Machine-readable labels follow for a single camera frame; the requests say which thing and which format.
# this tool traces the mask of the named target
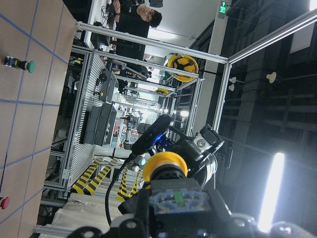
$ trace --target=red object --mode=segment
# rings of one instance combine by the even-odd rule
[[[0,197],[0,206],[2,209],[6,209],[10,204],[10,198],[9,197]]]

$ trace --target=man's arm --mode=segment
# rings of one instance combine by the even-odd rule
[[[121,13],[119,0],[113,0],[113,7],[114,7],[114,10],[115,10],[114,20],[115,20],[116,22],[119,22],[120,13]]]

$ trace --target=glasses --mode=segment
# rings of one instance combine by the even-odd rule
[[[147,17],[146,17],[146,21],[149,21],[150,16],[152,16],[153,14],[154,14],[154,10],[153,10],[153,9],[151,9],[151,11],[150,11],[150,12],[148,12],[148,15],[147,15]]]

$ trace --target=black and yellow caution tape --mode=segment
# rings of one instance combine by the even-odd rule
[[[123,175],[122,175],[122,181],[119,187],[119,191],[117,193],[116,199],[119,201],[125,201],[126,199],[129,198],[127,194],[127,186],[126,186],[126,177],[127,177],[128,169],[125,168]]]
[[[83,189],[85,195],[94,195],[97,187],[101,181],[106,177],[106,175],[111,171],[112,167],[118,162],[117,158],[114,158],[110,163],[101,170],[96,177]]]
[[[90,179],[91,175],[94,173],[94,171],[97,169],[99,164],[101,163],[102,159],[96,159],[90,166],[89,168],[81,175],[81,177],[74,183],[72,186],[72,191],[79,193],[79,194],[84,194],[84,188],[86,186],[86,183]]]
[[[142,170],[139,170],[137,173],[137,177],[135,179],[135,183],[133,185],[133,188],[129,194],[129,197],[132,197],[134,194],[136,194],[138,192],[138,181],[139,181],[139,177],[141,175]]]

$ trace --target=exit sign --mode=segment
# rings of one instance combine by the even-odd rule
[[[226,16],[226,12],[227,12],[227,2],[220,1],[218,18],[224,19],[224,17]]]

